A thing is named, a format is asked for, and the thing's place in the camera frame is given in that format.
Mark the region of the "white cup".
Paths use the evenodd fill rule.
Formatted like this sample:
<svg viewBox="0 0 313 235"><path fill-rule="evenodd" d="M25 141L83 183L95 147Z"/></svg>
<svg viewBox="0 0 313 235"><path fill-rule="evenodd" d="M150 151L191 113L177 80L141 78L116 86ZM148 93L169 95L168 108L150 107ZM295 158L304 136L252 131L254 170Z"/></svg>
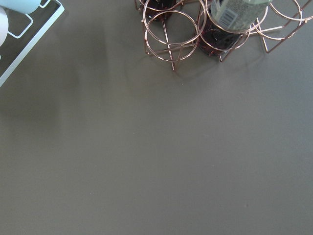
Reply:
<svg viewBox="0 0 313 235"><path fill-rule="evenodd" d="M8 35L8 16L4 8L0 7L0 46L3 45L3 43L6 40L6 37Z"/></svg>

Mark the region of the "pale green cup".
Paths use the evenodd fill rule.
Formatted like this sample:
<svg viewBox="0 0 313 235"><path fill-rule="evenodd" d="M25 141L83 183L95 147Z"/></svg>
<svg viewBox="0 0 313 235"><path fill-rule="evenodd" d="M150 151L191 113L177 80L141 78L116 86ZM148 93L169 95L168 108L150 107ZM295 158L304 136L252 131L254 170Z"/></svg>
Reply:
<svg viewBox="0 0 313 235"><path fill-rule="evenodd" d="M40 5L41 0L0 0L1 7L22 13L30 14Z"/></svg>

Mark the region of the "suntory tea bottle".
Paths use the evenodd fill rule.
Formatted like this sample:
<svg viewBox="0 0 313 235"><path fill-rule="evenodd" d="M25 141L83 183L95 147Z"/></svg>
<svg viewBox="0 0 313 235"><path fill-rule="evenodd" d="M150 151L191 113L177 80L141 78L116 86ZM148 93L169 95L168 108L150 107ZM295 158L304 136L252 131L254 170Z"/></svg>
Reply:
<svg viewBox="0 0 313 235"><path fill-rule="evenodd" d="M141 12L147 20L152 19L155 15L163 12L163 14L157 16L154 21L166 20L171 17L173 12L164 13L167 10L175 10L180 4L181 0L150 0L146 12L143 13L146 0L134 0L135 7L138 11Z"/></svg>
<svg viewBox="0 0 313 235"><path fill-rule="evenodd" d="M209 56L225 54L269 4L269 0L211 0L200 49Z"/></svg>

